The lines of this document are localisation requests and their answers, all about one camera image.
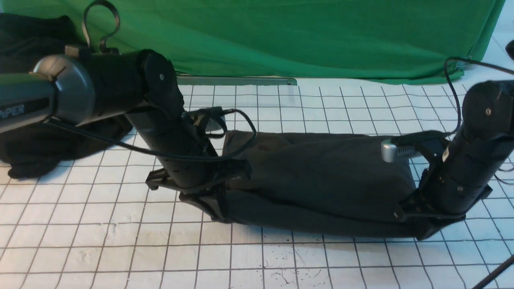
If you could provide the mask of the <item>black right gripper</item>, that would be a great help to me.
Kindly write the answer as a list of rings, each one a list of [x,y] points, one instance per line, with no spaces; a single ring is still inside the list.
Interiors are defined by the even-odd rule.
[[[424,241],[449,225],[464,221],[468,211],[478,201],[486,199],[492,188],[489,185],[483,188],[451,185],[449,189],[443,187],[442,192],[450,193],[446,198],[450,210],[437,208],[419,187],[396,204],[393,216],[409,227],[414,238]]]

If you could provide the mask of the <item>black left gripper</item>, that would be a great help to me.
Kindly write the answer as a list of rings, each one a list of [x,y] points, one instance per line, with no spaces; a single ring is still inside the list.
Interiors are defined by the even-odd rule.
[[[145,181],[151,190],[174,189],[182,193],[200,193],[222,185],[230,179],[249,178],[251,167],[246,160],[217,162],[165,162],[162,169],[149,173]]]

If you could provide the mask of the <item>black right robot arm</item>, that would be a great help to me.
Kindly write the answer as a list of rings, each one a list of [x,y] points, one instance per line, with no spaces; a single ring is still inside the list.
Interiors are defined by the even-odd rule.
[[[451,141],[438,130],[382,142],[382,158],[392,163],[422,155],[429,163],[419,186],[395,207],[394,216],[414,237],[430,238],[487,198],[488,182],[513,152],[513,81],[472,86],[461,106],[461,125]]]

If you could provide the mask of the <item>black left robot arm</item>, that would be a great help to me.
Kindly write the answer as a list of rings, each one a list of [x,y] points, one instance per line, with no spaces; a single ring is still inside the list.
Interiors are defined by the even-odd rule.
[[[208,134],[210,121],[226,133],[223,117],[241,110],[220,107],[187,112],[175,69],[163,55],[143,50],[81,56],[68,47],[64,55],[49,55],[29,73],[1,75],[1,132],[45,122],[70,132],[156,156],[162,169],[146,180],[151,190],[160,187],[186,194],[217,191],[230,179],[249,179],[251,166],[236,156],[255,139],[226,156],[217,156]],[[87,132],[80,126],[125,115],[148,149],[129,146]]]

